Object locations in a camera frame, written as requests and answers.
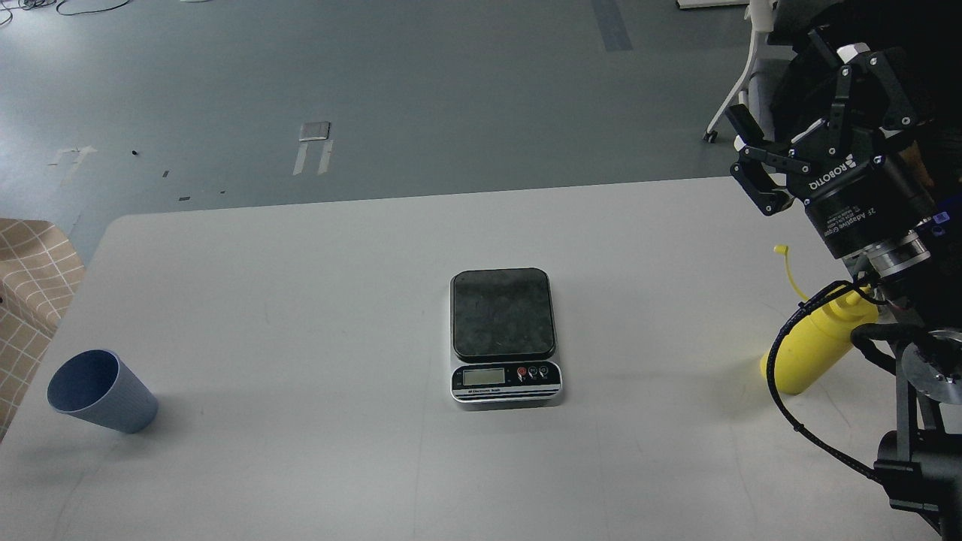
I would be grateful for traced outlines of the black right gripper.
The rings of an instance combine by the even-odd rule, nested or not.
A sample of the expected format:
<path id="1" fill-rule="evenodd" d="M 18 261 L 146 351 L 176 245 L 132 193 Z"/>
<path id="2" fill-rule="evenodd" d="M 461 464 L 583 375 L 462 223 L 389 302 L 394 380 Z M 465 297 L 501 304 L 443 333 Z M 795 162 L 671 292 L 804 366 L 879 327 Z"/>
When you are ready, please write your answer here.
<path id="1" fill-rule="evenodd" d="M 808 129 L 766 138 L 748 106 L 725 109 L 741 144 L 733 178 L 764 216 L 803 205 L 835 259 L 897 239 L 937 213 L 892 147 L 910 147 L 918 84 L 903 48 L 843 44 L 827 26 L 808 33 L 813 75 Z"/>

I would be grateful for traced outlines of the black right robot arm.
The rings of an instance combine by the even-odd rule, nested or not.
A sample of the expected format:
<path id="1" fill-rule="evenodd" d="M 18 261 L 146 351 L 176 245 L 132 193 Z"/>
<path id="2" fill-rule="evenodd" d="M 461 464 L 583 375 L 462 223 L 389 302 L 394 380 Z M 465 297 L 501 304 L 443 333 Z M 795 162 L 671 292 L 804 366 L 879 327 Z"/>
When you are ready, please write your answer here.
<path id="1" fill-rule="evenodd" d="M 798 201 L 851 279 L 815 292 L 761 360 L 770 396 L 793 429 L 885 490 L 890 506 L 920 515 L 944 540 L 960 538 L 960 434 L 942 405 L 960 404 L 960 202 L 937 202 L 903 153 L 934 107 L 900 46 L 807 37 L 827 66 L 829 99 L 782 140 L 746 104 L 725 116 L 741 140 L 731 174 L 761 213 Z M 894 376 L 896 423 L 867 466 L 790 414 L 799 394 L 850 349 Z"/>

